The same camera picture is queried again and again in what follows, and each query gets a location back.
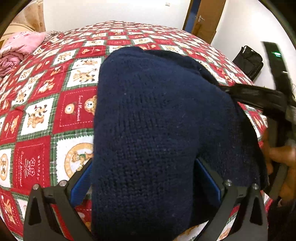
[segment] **knit fabric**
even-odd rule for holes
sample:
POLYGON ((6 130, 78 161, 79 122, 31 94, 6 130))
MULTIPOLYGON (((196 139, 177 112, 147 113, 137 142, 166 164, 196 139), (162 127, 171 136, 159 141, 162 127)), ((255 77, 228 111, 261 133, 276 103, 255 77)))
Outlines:
POLYGON ((103 62, 92 184, 98 240, 173 240, 197 224, 197 156, 235 185, 266 186, 250 121, 215 85, 197 61, 169 51, 126 47, 103 62))

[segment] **metal screw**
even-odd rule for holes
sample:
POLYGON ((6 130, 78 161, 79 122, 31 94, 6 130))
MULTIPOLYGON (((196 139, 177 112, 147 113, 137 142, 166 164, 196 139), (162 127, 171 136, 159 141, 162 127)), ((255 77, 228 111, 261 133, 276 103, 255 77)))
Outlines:
POLYGON ((34 190, 37 190, 38 188, 39 188, 39 184, 34 184, 34 185, 33 185, 33 189, 34 189, 34 190))
POLYGON ((232 181, 231 180, 229 180, 229 179, 227 179, 227 180, 225 180, 224 181, 224 184, 226 185, 226 186, 231 186, 232 185, 232 181))
POLYGON ((252 184, 252 188, 255 189, 255 190, 258 190, 259 189, 259 185, 256 184, 256 183, 253 183, 252 184))
POLYGON ((60 185, 61 187, 64 187, 64 186, 67 185, 67 181, 66 181, 66 180, 62 180, 62 181, 59 182, 59 185, 60 185))

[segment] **black bag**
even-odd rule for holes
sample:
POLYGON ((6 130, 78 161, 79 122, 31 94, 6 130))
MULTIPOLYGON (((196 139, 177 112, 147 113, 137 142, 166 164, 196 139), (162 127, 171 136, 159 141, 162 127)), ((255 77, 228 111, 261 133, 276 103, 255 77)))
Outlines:
POLYGON ((249 46, 244 46, 233 60, 233 63, 251 80, 254 80, 263 67, 262 60, 260 54, 255 52, 249 46))

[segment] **blue panel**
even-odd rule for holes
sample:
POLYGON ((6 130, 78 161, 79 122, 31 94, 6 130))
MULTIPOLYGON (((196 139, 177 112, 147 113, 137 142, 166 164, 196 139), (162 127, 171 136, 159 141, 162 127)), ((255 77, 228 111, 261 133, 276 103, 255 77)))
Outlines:
POLYGON ((221 205, 221 190, 203 164, 198 159, 195 162, 198 166, 198 181, 209 203, 215 207, 219 207, 221 205))
POLYGON ((83 198, 91 186, 91 167, 92 163, 83 172, 80 179, 76 182, 76 185, 71 190, 70 204, 72 207, 81 204, 83 198))

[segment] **bed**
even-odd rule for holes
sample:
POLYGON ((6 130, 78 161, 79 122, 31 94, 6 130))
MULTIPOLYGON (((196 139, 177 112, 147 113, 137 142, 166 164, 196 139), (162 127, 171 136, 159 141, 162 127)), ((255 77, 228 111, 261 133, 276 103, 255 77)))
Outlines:
MULTIPOLYGON (((69 180, 92 157, 98 70, 111 52, 133 45, 190 56, 221 85, 254 85, 221 52, 175 28, 108 21, 63 32, 43 43, 10 75, 0 78, 0 216, 16 239, 22 240, 33 184, 47 187, 69 180)), ((266 117, 240 105, 261 146, 266 117)), ((271 200, 262 194, 268 208, 271 200)), ((53 208, 65 237, 71 239, 59 211, 53 208)), ((91 194, 76 210, 90 228, 91 194)), ((221 239, 237 210, 233 210, 221 239)), ((202 227, 195 227, 194 233, 202 227)), ((184 236, 194 235, 187 232, 184 236)))

